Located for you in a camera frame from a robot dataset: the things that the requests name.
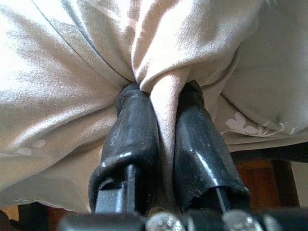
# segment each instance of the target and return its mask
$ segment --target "beige fabric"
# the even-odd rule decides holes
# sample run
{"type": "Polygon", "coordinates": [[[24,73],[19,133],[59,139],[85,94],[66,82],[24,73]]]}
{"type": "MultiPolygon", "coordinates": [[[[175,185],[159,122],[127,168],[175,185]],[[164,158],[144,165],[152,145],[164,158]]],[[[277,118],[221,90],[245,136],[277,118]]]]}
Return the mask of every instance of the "beige fabric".
{"type": "MultiPolygon", "coordinates": [[[[300,96],[307,98],[302,66],[298,84],[288,96],[288,108],[271,111],[265,103],[266,115],[283,118],[287,113],[290,121],[301,123],[294,124],[299,129],[296,133],[283,133],[281,127],[273,126],[280,120],[263,114],[265,99],[258,100],[256,92],[249,95],[247,90],[257,91],[266,84],[250,85],[259,70],[243,60],[255,64],[264,59],[261,50],[267,39],[254,40],[254,35],[238,51],[257,28],[261,0],[2,0],[0,4],[0,206],[40,201],[87,211],[89,177],[116,120],[114,100],[132,81],[151,93],[171,203],[177,97],[187,81],[196,79],[202,86],[205,106],[232,150],[283,145],[271,143],[282,139],[288,144],[308,140],[307,101],[290,98],[297,87],[300,96]],[[238,92],[245,95],[237,98],[238,92]],[[260,108],[251,108],[256,101],[260,108]],[[290,108],[295,102],[303,108],[302,116],[296,118],[290,108]],[[262,124],[263,130],[273,133],[271,137],[258,136],[263,134],[262,124]]],[[[264,6],[267,13],[262,14],[257,34],[269,33],[263,24],[271,11],[284,14],[277,9],[264,6]]],[[[275,26],[281,23],[270,19],[275,26]]],[[[290,25],[295,31],[305,28],[296,23],[290,25]]],[[[270,44],[279,44],[272,39],[270,44]]],[[[296,61],[290,63],[294,68],[298,68],[296,61]]],[[[263,77],[274,75],[275,69],[265,68],[263,77]]],[[[278,89],[275,83],[271,86],[266,91],[278,89]]],[[[282,103],[281,98],[280,94],[273,100],[282,103]]]]}

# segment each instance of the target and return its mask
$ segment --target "cream cloth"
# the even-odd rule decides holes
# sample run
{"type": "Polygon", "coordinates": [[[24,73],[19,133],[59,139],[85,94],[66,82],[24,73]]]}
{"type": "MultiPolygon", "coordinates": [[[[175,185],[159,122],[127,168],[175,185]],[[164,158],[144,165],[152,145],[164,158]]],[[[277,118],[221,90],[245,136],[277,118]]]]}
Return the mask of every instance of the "cream cloth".
{"type": "MultiPolygon", "coordinates": [[[[268,70],[264,63],[279,46],[280,36],[286,37],[283,30],[276,37],[262,37],[269,33],[267,17],[273,27],[287,22],[285,30],[305,33],[300,19],[284,17],[289,6],[263,6],[263,24],[257,32],[261,38],[255,40],[253,35],[239,50],[257,28],[261,0],[2,0],[0,4],[0,206],[40,201],[87,211],[89,177],[116,120],[115,98],[133,81],[151,94],[171,203],[177,97],[187,81],[196,79],[202,86],[205,106],[231,150],[308,140],[307,80],[305,68],[296,64],[303,53],[296,52],[297,46],[278,47],[296,58],[277,62],[301,70],[292,91],[290,74],[282,75],[276,67],[268,70]],[[269,45],[262,49],[264,42],[269,45]],[[264,56],[269,47],[272,52],[264,56]],[[262,77],[254,64],[263,68],[262,77]],[[272,77],[275,73],[282,77],[272,77]],[[269,75],[271,87],[264,81],[269,75]],[[277,87],[281,81],[288,92],[287,104],[277,87]],[[279,94],[268,103],[264,95],[256,94],[263,89],[279,94]],[[281,106],[271,111],[273,103],[281,106]],[[293,117],[294,104],[302,109],[301,116],[293,117]],[[289,121],[296,122],[290,131],[279,126],[289,121]]],[[[293,39],[286,38],[285,44],[293,39]]]]}

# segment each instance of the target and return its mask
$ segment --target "wrinkled fabric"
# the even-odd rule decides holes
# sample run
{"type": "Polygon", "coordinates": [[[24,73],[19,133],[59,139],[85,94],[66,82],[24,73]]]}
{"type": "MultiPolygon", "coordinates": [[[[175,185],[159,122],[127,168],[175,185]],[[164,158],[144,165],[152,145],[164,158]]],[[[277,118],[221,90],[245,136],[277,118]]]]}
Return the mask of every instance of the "wrinkled fabric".
{"type": "Polygon", "coordinates": [[[0,1],[0,206],[87,211],[89,177],[130,82],[150,93],[171,203],[177,98],[190,80],[230,150],[307,141],[304,7],[262,3],[0,1]]]}

